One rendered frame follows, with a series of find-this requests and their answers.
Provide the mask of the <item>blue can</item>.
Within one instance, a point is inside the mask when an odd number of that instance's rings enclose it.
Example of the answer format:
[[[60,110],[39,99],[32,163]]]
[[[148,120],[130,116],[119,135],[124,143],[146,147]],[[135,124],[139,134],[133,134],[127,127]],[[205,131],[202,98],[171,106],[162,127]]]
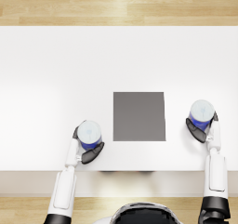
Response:
[[[77,137],[86,151],[94,149],[101,143],[100,126],[94,121],[85,120],[77,128]]]
[[[215,109],[210,102],[199,99],[191,106],[189,118],[196,127],[205,131],[212,120],[214,113]]]

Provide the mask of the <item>dark grey square mat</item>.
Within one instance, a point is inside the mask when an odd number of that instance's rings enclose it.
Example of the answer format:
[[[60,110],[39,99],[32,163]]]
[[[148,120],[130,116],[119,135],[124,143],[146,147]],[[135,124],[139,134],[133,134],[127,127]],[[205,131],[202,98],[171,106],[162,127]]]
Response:
[[[113,93],[114,141],[165,141],[163,92]]]

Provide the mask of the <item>dark round robot body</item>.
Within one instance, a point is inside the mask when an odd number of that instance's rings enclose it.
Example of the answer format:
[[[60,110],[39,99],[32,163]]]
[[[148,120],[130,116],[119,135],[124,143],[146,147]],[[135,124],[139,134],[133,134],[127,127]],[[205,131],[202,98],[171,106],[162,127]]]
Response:
[[[138,202],[125,204],[113,216],[93,224],[183,224],[172,210],[162,204]]]

